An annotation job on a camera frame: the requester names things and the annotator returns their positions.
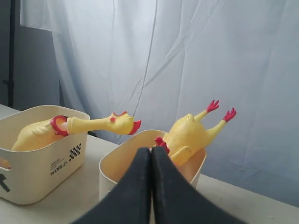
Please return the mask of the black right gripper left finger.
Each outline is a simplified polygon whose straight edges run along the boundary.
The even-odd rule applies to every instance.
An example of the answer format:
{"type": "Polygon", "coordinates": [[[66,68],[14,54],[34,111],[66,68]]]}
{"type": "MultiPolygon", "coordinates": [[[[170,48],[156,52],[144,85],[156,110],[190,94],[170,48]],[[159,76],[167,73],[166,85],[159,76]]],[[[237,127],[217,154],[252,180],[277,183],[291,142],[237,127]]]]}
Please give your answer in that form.
{"type": "Polygon", "coordinates": [[[151,213],[151,154],[139,148],[117,185],[75,224],[148,224],[151,213]]]}

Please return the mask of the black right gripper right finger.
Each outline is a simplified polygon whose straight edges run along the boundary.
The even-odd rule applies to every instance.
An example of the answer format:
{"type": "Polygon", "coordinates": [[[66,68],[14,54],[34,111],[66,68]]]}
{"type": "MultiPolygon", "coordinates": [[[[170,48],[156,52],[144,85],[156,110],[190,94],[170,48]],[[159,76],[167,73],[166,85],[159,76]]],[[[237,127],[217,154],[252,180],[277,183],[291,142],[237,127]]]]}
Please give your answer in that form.
{"type": "Polygon", "coordinates": [[[153,203],[157,224],[242,224],[203,197],[181,175],[162,147],[151,150],[153,203]]]}

